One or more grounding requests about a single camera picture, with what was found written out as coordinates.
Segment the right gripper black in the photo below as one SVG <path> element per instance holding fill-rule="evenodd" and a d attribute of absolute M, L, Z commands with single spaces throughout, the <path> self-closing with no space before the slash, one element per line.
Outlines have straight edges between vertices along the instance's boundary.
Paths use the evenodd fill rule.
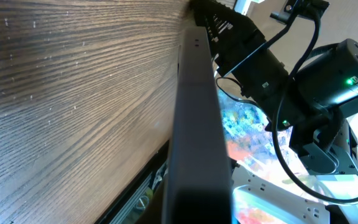
<path fill-rule="evenodd" d="M 218 73 L 233 76 L 241 95 L 252 98 L 268 117 L 277 105 L 275 92 L 288 73 L 269 49 L 264 35 L 247 16 L 213 0 L 191 0 L 197 26 L 207 30 L 211 55 L 217 57 Z"/>

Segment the Galaxy smartphone blue screen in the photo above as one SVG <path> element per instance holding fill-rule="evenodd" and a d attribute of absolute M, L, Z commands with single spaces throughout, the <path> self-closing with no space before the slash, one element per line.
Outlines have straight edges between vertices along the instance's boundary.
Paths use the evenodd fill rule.
<path fill-rule="evenodd" d="M 188 28 L 178 86 L 162 223 L 231 223 L 231 163 L 204 27 Z"/>

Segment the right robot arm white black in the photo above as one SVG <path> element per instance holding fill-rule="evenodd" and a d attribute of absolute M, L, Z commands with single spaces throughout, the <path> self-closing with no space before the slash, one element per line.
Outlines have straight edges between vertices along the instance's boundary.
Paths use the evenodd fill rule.
<path fill-rule="evenodd" d="M 349 223 L 347 206 L 358 197 L 339 199 L 312 190 L 290 170 L 281 153 L 278 132 L 291 129 L 289 147 L 310 175 L 358 175 L 358 140 L 347 118 L 358 113 L 358 43 L 352 39 L 317 46 L 327 1 L 286 1 L 271 17 L 281 32 L 266 40 L 247 16 L 217 1 L 191 1 L 195 22 L 207 30 L 209 48 L 221 79 L 236 83 L 241 101 L 255 105 L 268 118 L 273 148 L 283 170 L 308 193 L 303 198 L 234 163 L 234 191 L 249 205 L 287 223 Z M 314 22 L 311 41 L 288 72 L 270 46 L 285 35 L 295 19 Z"/>

